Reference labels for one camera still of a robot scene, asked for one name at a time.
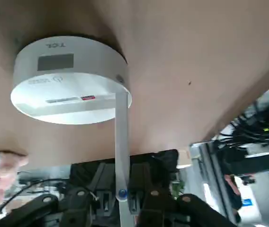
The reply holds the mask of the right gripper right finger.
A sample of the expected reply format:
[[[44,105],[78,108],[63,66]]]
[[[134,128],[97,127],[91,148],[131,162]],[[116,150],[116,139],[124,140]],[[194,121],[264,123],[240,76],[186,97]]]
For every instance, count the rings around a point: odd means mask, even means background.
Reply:
[[[234,227],[230,220],[193,194],[172,198],[152,183],[148,164],[133,164],[128,183],[128,206],[137,227]]]

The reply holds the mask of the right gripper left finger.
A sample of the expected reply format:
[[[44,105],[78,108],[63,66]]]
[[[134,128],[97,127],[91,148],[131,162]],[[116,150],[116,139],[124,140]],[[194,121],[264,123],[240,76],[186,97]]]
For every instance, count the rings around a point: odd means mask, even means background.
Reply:
[[[115,203],[115,165],[100,163],[86,188],[73,188],[62,200],[42,194],[0,219],[0,227],[90,227],[109,217]]]

